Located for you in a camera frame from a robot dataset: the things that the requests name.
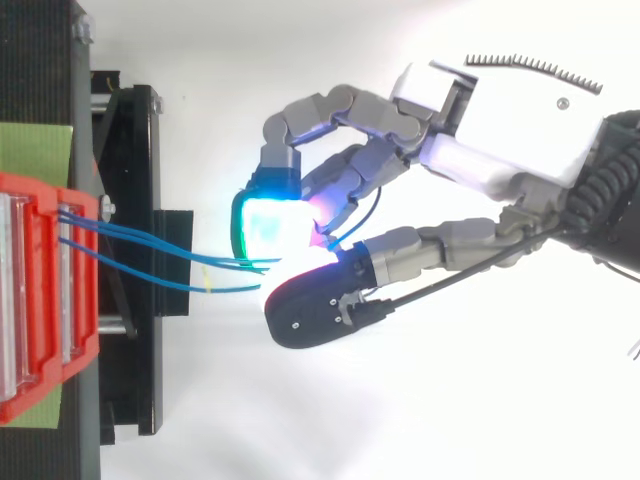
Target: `black panel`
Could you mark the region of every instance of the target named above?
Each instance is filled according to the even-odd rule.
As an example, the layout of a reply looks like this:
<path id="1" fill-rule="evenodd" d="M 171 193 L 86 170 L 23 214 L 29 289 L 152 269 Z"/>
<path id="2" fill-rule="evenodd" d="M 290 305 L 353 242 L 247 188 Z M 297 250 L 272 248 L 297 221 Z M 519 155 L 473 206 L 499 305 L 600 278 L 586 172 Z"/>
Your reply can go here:
<path id="1" fill-rule="evenodd" d="M 0 0 L 0 121 L 71 124 L 69 0 Z"/>
<path id="2" fill-rule="evenodd" d="M 185 250 L 191 251 L 193 240 L 193 212 L 157 210 L 155 225 L 159 237 Z M 158 274 L 174 282 L 188 284 L 191 263 L 173 255 L 160 255 Z M 158 288 L 156 314 L 162 317 L 189 315 L 189 294 L 169 288 Z"/>
<path id="3" fill-rule="evenodd" d="M 91 144 L 74 111 L 89 108 L 88 47 L 71 38 L 69 0 L 0 0 L 0 121 L 74 125 L 74 144 Z M 72 178 L 91 162 L 74 148 Z M 63 386 L 57 430 L 0 429 L 0 479 L 100 478 L 98 361 Z"/>

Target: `white background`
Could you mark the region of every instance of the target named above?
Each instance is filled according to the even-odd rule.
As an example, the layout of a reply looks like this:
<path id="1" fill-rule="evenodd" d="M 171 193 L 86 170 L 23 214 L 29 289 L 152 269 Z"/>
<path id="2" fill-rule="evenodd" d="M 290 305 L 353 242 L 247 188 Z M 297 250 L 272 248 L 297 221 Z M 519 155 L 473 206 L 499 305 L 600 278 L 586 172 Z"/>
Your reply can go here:
<path id="1" fill-rule="evenodd" d="M 162 206 L 195 210 L 193 247 L 215 254 L 230 252 L 231 200 L 257 165 L 264 120 L 337 84 L 387 96 L 415 59 L 524 53 L 604 82 L 611 112 L 638 108 L 634 4 L 590 3 L 83 1 L 94 68 L 164 97 Z M 305 170 L 354 140 L 304 148 Z M 417 167 L 354 240 L 499 208 Z M 219 286 L 255 280 L 210 274 Z M 119 429 L 103 478 L 638 478 L 640 364 L 626 356 L 638 293 L 549 243 L 307 351 L 271 340 L 253 293 L 194 295 L 190 317 L 165 321 L 164 426 L 150 438 Z"/>

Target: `black cable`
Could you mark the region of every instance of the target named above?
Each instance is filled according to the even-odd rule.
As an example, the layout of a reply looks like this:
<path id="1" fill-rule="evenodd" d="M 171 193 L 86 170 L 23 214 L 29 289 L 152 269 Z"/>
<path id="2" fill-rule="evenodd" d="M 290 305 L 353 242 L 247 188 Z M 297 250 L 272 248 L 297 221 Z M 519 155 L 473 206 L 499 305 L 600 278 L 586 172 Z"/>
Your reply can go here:
<path id="1" fill-rule="evenodd" d="M 451 285 L 454 285 L 458 282 L 466 280 L 467 278 L 472 277 L 477 273 L 483 272 L 488 268 L 493 267 L 497 263 L 500 263 L 508 259 L 509 257 L 532 247 L 536 243 L 543 242 L 551 237 L 554 237 L 556 235 L 563 234 L 563 233 L 566 233 L 566 228 L 564 226 L 557 226 L 549 230 L 546 230 L 542 233 L 539 233 L 538 235 L 534 235 L 532 237 L 526 238 L 511 247 L 505 248 L 497 255 L 494 255 L 491 258 L 483 260 L 482 262 L 477 263 L 476 265 L 469 267 L 466 270 L 456 273 L 455 275 L 451 275 L 450 277 L 445 278 L 444 280 L 441 280 L 437 283 L 433 283 L 427 287 L 416 290 L 415 292 L 409 293 L 408 295 L 405 295 L 400 298 L 396 298 L 391 302 L 391 306 L 393 308 L 403 307 L 404 305 L 407 305 L 415 300 L 424 298 L 427 295 L 431 295 L 432 293 L 435 293 L 444 288 L 450 287 Z"/>
<path id="2" fill-rule="evenodd" d="M 640 283 L 640 278 L 636 277 L 635 275 L 631 275 L 630 273 L 622 271 L 619 268 L 611 265 L 609 262 L 602 262 L 602 264 L 612 272 L 615 272 L 618 275 L 622 275 L 624 278 L 628 278 L 629 280 L 633 280 L 634 282 Z"/>
<path id="3" fill-rule="evenodd" d="M 362 225 L 364 225 L 365 223 L 367 223 L 367 220 L 369 220 L 369 218 L 371 218 L 371 215 L 373 215 L 373 212 L 376 211 L 376 208 L 378 208 L 378 203 L 380 202 L 380 197 L 382 196 L 382 187 L 378 187 L 378 194 L 376 195 L 376 199 L 373 201 L 373 205 L 371 205 L 371 208 L 369 209 L 369 211 L 367 212 L 367 214 L 362 218 L 362 220 L 360 220 L 358 223 L 356 223 L 353 227 L 351 227 L 347 233 L 345 233 L 344 235 L 342 235 L 341 237 L 339 237 L 337 240 L 334 240 L 333 242 L 331 242 L 329 244 L 329 246 L 327 247 L 329 250 L 333 250 L 334 248 L 336 248 L 338 245 L 340 245 L 340 242 L 343 242 L 347 237 L 349 237 L 350 235 L 352 235 L 356 230 L 358 230 L 360 227 L 362 227 Z"/>

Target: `bolt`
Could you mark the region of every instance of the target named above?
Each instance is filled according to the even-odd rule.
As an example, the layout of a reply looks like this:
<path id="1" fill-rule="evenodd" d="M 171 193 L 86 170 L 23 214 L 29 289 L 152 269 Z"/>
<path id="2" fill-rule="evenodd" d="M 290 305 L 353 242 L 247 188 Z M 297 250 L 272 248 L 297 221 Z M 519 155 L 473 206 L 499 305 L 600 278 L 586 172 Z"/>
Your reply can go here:
<path id="1" fill-rule="evenodd" d="M 111 199 L 109 195 L 102 195 L 100 197 L 100 218 L 104 222 L 109 222 L 111 220 L 111 215 L 116 213 L 115 204 L 111 203 Z"/>
<path id="2" fill-rule="evenodd" d="M 96 22 L 86 13 L 73 24 L 73 36 L 83 45 L 91 45 L 96 39 Z"/>
<path id="3" fill-rule="evenodd" d="M 567 108 L 569 108 L 569 99 L 562 97 L 558 99 L 558 103 L 556 103 L 556 105 L 558 105 L 558 108 L 560 110 L 566 110 Z"/>
<path id="4" fill-rule="evenodd" d="M 162 97 L 155 97 L 151 100 L 151 109 L 156 115 L 162 115 L 164 113 L 164 99 Z"/>

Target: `coiled black cable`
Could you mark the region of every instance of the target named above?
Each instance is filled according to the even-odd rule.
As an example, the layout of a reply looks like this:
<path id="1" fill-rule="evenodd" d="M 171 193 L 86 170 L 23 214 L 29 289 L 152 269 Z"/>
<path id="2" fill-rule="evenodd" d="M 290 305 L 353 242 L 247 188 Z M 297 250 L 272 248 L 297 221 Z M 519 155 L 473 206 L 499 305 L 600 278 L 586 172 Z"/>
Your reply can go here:
<path id="1" fill-rule="evenodd" d="M 638 118 L 638 112 L 622 112 L 607 120 L 635 130 Z M 638 185 L 639 180 L 640 138 L 637 138 L 615 155 L 601 161 L 593 172 L 573 188 L 561 219 L 579 232 L 589 232 L 607 221 L 612 209 Z"/>

